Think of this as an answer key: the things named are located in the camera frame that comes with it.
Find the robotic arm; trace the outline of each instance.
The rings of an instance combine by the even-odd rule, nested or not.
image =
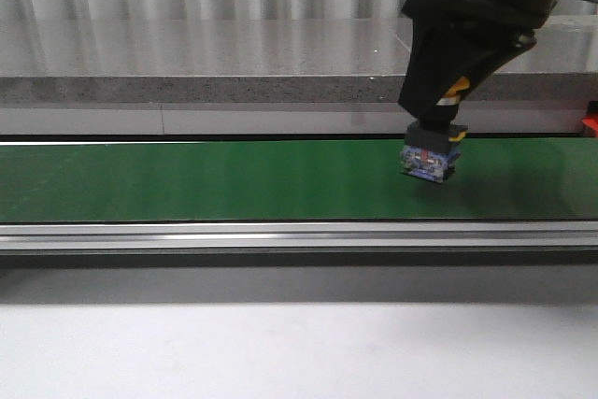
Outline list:
[[[401,159],[408,175],[443,182],[466,126],[459,103],[503,64],[535,45],[554,0],[406,0],[413,45],[399,104],[418,120]]]

